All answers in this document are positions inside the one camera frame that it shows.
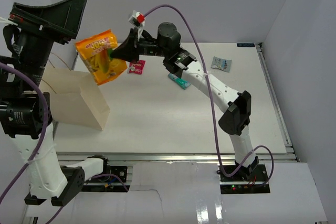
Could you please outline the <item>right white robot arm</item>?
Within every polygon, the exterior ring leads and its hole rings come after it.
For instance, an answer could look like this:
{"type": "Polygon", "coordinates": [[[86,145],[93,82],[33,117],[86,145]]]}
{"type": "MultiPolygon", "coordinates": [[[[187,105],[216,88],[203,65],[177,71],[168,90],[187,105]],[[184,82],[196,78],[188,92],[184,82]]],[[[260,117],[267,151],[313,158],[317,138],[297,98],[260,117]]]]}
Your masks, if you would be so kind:
{"type": "Polygon", "coordinates": [[[194,55],[181,47],[181,35],[174,24],[161,23],[157,30],[157,37],[153,38],[145,30],[140,33],[138,28],[130,29],[126,40],[112,51],[111,57],[129,63],[138,62],[141,55],[163,57],[163,66],[169,73],[209,97],[211,106],[217,106],[223,113],[214,125],[229,135],[235,153],[235,170],[222,173],[226,177],[237,174],[241,180],[250,181],[259,164],[249,136],[251,94],[230,88],[206,71],[194,55]]]}

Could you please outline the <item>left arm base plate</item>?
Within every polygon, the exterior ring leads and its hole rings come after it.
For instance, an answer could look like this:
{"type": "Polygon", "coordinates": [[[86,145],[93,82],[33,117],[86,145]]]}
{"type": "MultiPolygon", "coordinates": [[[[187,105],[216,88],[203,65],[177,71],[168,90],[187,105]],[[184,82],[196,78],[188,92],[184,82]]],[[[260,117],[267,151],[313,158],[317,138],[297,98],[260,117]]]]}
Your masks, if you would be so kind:
{"type": "Polygon", "coordinates": [[[82,192],[127,193],[129,190],[128,167],[107,165],[103,172],[84,182],[82,192]]]}

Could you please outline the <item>orange mango candy bag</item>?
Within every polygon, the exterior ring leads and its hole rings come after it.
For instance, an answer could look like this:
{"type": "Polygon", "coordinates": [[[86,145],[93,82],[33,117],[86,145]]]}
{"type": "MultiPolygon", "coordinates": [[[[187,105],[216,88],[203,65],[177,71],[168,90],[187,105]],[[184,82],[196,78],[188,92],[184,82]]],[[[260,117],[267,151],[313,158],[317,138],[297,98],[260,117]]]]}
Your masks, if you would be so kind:
{"type": "Polygon", "coordinates": [[[78,41],[75,46],[81,60],[99,86],[115,80],[128,68],[124,60],[111,57],[118,42],[110,29],[78,41]]]}

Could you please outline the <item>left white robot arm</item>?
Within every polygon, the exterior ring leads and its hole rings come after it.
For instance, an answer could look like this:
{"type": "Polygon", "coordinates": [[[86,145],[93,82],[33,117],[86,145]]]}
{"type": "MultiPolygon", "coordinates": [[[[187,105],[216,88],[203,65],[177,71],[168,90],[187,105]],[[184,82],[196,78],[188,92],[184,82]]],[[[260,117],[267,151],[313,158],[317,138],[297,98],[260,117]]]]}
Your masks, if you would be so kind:
{"type": "Polygon", "coordinates": [[[95,177],[104,182],[111,168],[103,156],[61,166],[53,139],[50,95],[39,89],[54,43],[77,37],[87,0],[63,0],[46,6],[14,3],[3,20],[11,56],[1,57],[1,126],[14,142],[30,176],[27,205],[50,200],[64,207],[95,177]]]}

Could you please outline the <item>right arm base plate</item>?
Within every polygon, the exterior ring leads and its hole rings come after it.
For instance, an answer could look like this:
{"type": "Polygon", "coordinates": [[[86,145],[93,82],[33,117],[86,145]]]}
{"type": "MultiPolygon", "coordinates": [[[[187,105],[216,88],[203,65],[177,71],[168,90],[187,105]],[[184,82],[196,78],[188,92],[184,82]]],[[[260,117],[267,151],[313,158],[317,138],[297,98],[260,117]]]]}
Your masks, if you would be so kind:
{"type": "Polygon", "coordinates": [[[217,170],[217,174],[219,175],[220,192],[222,195],[270,193],[268,183],[262,186],[268,178],[266,167],[263,164],[257,166],[250,178],[244,178],[239,173],[233,177],[226,177],[219,169],[217,170]]]}

